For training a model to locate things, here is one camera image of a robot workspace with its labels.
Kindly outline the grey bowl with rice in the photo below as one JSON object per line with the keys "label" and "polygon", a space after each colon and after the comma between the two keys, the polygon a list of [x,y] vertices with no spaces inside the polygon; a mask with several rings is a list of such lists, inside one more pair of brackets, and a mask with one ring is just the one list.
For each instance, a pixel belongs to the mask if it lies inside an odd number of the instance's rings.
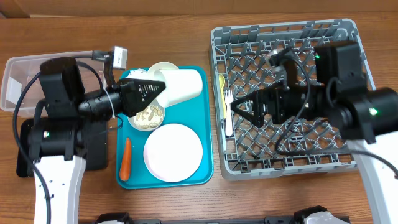
{"label": "grey bowl with rice", "polygon": [[130,125],[138,131],[153,131],[158,128],[165,118],[165,111],[162,107],[151,104],[145,110],[128,118]]}

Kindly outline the white plastic cup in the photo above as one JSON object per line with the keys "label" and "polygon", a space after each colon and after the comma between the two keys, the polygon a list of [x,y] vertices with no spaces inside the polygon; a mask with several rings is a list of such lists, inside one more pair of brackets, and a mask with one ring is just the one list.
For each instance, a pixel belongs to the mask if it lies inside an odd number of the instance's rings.
{"label": "white plastic cup", "polygon": [[156,70],[154,78],[165,83],[165,90],[156,98],[163,108],[190,100],[201,94],[201,75],[194,69]]}

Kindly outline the white plastic fork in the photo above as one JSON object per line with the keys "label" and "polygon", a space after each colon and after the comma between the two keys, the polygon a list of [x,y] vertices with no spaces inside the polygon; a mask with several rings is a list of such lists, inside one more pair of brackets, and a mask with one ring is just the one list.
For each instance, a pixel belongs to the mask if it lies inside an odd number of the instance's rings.
{"label": "white plastic fork", "polygon": [[232,114],[231,114],[231,103],[233,102],[233,94],[231,90],[227,90],[225,93],[225,103],[226,103],[226,126],[225,126],[225,134],[227,137],[233,135],[233,122],[232,122]]}

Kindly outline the yellow plastic spoon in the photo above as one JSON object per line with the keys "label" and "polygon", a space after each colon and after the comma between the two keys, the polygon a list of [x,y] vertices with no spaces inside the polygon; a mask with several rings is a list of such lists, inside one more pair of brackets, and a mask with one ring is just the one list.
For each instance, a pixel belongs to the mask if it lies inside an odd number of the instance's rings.
{"label": "yellow plastic spoon", "polygon": [[226,119],[226,103],[225,103],[225,98],[224,98],[225,78],[221,73],[218,75],[218,78],[219,78],[219,83],[220,83],[220,94],[221,94],[221,103],[222,103],[222,109],[223,109],[223,119]]}

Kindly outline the orange carrot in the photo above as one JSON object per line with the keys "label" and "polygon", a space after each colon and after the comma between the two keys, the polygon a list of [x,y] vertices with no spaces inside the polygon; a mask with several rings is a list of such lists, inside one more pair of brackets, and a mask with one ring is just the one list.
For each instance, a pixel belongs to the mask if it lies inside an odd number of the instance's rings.
{"label": "orange carrot", "polygon": [[131,175],[131,140],[126,138],[124,154],[121,162],[119,177],[122,181],[128,181]]}

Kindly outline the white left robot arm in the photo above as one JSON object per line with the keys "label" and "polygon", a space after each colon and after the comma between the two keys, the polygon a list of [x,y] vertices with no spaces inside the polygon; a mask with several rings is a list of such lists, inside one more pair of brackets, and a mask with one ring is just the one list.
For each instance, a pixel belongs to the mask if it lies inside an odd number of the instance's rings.
{"label": "white left robot arm", "polygon": [[52,58],[40,65],[44,99],[37,103],[27,142],[14,131],[18,148],[35,179],[35,223],[78,223],[80,187],[90,141],[106,133],[97,125],[123,114],[135,116],[165,89],[158,80],[123,78],[116,82],[112,65],[104,61],[108,86],[86,93],[80,62]]}

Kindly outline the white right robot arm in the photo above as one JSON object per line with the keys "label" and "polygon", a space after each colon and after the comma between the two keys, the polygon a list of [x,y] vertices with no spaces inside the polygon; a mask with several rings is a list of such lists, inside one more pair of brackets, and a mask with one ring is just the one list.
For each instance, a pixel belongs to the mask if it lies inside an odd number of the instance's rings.
{"label": "white right robot arm", "polygon": [[306,70],[292,48],[277,49],[266,62],[283,77],[275,84],[234,100],[231,109],[252,125],[288,123],[291,133],[299,119],[325,118],[336,127],[357,165],[374,223],[397,222],[397,93],[391,88],[368,89],[360,44],[335,41],[314,48],[317,83],[300,85]]}

